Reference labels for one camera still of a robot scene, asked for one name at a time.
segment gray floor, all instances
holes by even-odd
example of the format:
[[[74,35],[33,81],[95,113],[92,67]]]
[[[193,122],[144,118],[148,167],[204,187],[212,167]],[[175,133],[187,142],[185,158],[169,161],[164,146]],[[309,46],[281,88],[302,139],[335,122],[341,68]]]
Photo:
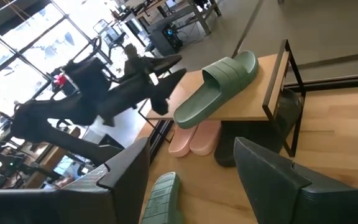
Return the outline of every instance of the gray floor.
[[[257,0],[218,0],[218,4],[222,16],[208,20],[212,34],[204,37],[201,29],[193,26],[179,34],[192,44],[181,49],[183,60],[174,69],[199,70],[232,55]],[[275,54],[283,39],[289,40],[298,65],[358,54],[358,1],[286,0],[279,6],[275,0],[265,0],[241,49],[252,50],[259,57]],[[355,74],[358,60],[301,70],[304,80]],[[128,146],[145,121],[129,109],[116,123],[115,128],[102,126],[100,121],[94,126]]]

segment dark green slide sandal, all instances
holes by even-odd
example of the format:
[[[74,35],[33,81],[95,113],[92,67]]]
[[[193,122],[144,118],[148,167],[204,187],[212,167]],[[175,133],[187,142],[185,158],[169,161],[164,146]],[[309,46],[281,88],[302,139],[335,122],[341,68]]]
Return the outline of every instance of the dark green slide sandal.
[[[180,180],[176,173],[162,175],[155,182],[143,215],[142,224],[182,224],[177,210]]]
[[[258,73],[258,58],[245,51],[234,59],[225,57],[208,65],[202,72],[204,83],[173,114],[183,129],[200,124],[252,83]]]
[[[301,102],[297,95],[290,90],[283,90],[278,99],[276,121],[285,137],[289,135],[298,120]],[[236,137],[245,137],[248,140],[263,146],[273,152],[279,153],[283,147],[281,138],[273,129],[269,121],[244,121],[241,124],[232,121],[223,121],[221,138],[216,147],[214,157],[223,167],[234,167],[233,147]]]

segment green slide sandal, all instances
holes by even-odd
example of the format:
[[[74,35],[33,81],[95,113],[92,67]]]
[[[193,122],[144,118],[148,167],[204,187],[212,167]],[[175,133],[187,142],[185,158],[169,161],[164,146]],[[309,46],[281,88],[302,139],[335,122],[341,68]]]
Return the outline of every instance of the green slide sandal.
[[[180,180],[175,172],[162,175],[155,182],[143,215],[142,224],[183,224],[177,210]]]
[[[202,72],[204,83],[173,114],[180,128],[200,124],[252,83],[258,73],[258,59],[245,51],[234,59],[225,57],[208,65]]]

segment pink slide sandal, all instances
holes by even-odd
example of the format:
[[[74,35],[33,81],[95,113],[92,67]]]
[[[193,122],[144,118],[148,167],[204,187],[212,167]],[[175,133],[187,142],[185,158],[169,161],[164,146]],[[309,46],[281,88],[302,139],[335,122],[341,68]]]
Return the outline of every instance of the pink slide sandal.
[[[175,128],[175,135],[169,145],[168,152],[174,157],[182,157],[190,151],[190,141],[193,138],[197,126],[190,129]]]
[[[220,132],[220,121],[203,121],[190,142],[190,150],[199,156],[206,156],[218,145]]]

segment red object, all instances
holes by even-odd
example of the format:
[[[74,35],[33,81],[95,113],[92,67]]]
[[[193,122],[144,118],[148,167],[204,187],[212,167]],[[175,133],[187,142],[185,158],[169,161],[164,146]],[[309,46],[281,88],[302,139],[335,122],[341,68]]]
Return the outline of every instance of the red object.
[[[57,84],[57,85],[60,85],[60,86],[64,85],[66,83],[66,81],[67,81],[67,78],[64,75],[64,73],[61,73],[60,75],[55,75],[54,79],[55,80],[53,82],[55,84]]]

